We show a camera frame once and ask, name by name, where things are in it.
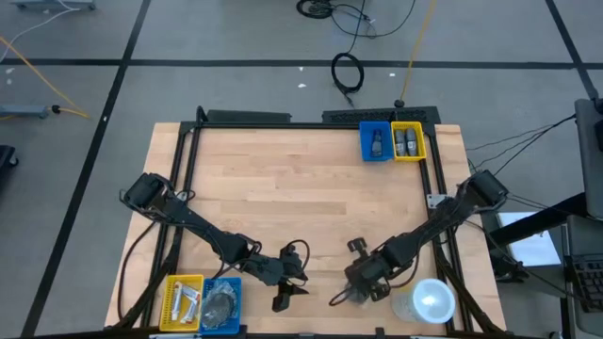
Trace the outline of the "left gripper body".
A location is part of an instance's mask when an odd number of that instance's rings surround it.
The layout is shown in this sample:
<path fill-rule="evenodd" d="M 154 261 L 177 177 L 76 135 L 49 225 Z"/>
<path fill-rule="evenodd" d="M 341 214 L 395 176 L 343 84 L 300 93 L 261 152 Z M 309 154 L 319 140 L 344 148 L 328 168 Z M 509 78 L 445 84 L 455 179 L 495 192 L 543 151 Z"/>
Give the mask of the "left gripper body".
<path fill-rule="evenodd" d="M 243 271 L 253 275 L 267 286 L 277 286 L 277 295 L 272 300 L 271 309 L 274 313 L 286 310 L 290 305 L 289 297 L 284 294 L 284 284 L 292 283 L 291 268 L 302 266 L 303 263 L 293 244 L 287 244 L 280 249 L 279 257 L 268 257 L 253 253 L 243 262 Z"/>

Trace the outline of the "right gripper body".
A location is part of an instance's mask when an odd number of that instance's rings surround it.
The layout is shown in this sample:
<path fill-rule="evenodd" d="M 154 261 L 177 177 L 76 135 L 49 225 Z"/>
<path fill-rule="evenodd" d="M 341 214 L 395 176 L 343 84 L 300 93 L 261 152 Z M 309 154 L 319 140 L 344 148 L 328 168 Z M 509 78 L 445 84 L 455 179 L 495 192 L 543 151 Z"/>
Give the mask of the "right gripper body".
<path fill-rule="evenodd" d="M 350 252 L 357 252 L 359 256 L 344 269 L 346 272 L 358 272 L 362 275 L 362 286 L 373 285 L 374 295 L 372 301 L 385 299 L 390 295 L 390 278 L 393 268 L 383 259 L 379 252 L 369 254 L 367 252 L 367 243 L 363 237 L 350 240 L 347 243 Z M 355 302 L 356 293 L 350 291 L 351 299 Z"/>

